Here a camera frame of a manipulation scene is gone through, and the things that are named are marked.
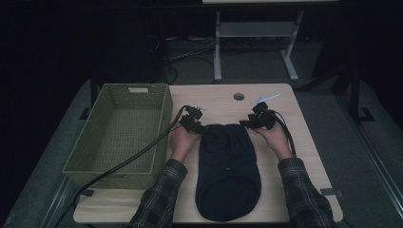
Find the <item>beanie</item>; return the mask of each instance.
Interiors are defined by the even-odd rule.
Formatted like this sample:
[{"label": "beanie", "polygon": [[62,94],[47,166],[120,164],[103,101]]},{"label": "beanie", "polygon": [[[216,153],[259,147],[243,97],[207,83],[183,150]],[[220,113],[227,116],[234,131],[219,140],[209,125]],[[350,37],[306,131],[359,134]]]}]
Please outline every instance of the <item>beanie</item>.
[{"label": "beanie", "polygon": [[250,213],[260,198],[255,148],[239,124],[210,124],[201,137],[196,205],[213,221]]}]

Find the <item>plastic basket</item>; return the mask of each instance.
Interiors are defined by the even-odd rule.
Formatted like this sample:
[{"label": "plastic basket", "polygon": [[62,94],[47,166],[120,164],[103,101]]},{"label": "plastic basket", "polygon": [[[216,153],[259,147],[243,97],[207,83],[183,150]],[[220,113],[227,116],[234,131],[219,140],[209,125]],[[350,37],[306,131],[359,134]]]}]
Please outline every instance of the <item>plastic basket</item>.
[{"label": "plastic basket", "polygon": [[[145,148],[169,126],[168,85],[105,84],[63,173],[85,185]],[[167,137],[140,158],[93,184],[94,188],[146,189],[164,166]]]}]

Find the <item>shirt sleeve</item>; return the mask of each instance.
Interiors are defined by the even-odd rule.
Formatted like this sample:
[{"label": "shirt sleeve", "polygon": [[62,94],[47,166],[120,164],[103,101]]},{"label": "shirt sleeve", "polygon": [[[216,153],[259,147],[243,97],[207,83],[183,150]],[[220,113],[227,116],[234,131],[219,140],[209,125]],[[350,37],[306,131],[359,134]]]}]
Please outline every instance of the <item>shirt sleeve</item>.
[{"label": "shirt sleeve", "polygon": [[179,187],[186,174],[181,162],[168,160],[154,185],[144,192],[127,228],[171,227]]},{"label": "shirt sleeve", "polygon": [[329,201],[312,185],[301,159],[278,163],[290,227],[336,227]]}]

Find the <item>small round hole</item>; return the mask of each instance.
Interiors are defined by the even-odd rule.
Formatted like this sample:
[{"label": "small round hole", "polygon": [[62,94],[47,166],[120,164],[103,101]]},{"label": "small round hole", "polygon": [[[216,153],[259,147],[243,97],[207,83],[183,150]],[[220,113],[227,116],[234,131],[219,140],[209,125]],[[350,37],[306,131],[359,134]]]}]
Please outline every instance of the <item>small round hole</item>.
[{"label": "small round hole", "polygon": [[245,98],[245,96],[243,96],[243,94],[241,94],[241,93],[234,94],[234,99],[237,101],[242,101],[244,98]]}]

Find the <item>gray carpet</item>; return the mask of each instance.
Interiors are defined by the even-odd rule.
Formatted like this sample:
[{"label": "gray carpet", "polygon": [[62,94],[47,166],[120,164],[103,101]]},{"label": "gray carpet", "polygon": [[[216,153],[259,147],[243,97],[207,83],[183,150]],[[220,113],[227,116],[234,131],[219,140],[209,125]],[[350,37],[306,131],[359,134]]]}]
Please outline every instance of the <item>gray carpet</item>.
[{"label": "gray carpet", "polygon": [[[191,50],[195,45],[190,44],[191,47],[188,43],[171,44],[173,47],[171,56]],[[222,55],[221,84],[287,83],[298,87],[310,82],[320,44],[296,45],[292,58],[301,76],[297,83],[290,81],[280,59],[279,50],[283,48],[282,45],[282,43],[271,44],[265,47],[266,49],[252,45],[253,48],[249,48],[246,52]],[[196,57],[212,61],[211,52]],[[171,66],[178,72],[174,85],[213,82],[211,63],[194,58],[171,63]],[[174,71],[171,70],[169,73],[166,68],[165,73],[168,80],[173,79]],[[366,147],[358,137],[356,125],[346,113],[343,106],[345,98],[330,93],[332,82],[330,80],[309,92],[297,92],[296,96],[326,172],[338,192],[345,218],[338,227],[403,227],[402,218],[394,208],[374,171]],[[403,181],[400,175],[403,164],[402,132],[389,118],[374,93],[365,85],[362,85],[360,97],[361,104],[368,107],[375,117],[375,122],[363,123],[360,127],[374,144],[396,184],[402,187]],[[4,227],[41,227],[41,225],[51,227],[46,224],[51,225],[54,218],[59,218],[60,212],[70,203],[74,191],[77,190],[75,184],[71,184],[67,189],[65,198],[55,197],[63,196],[63,194],[57,195],[64,181],[61,170],[85,123],[79,120],[80,115],[89,104],[89,84],[86,83],[72,102],[16,202],[10,223]],[[57,202],[61,203],[59,207],[54,204]],[[48,214],[49,207],[62,209],[50,210]],[[84,226],[73,221],[70,210],[59,227]],[[122,224],[96,225],[96,227],[122,227]]]}]

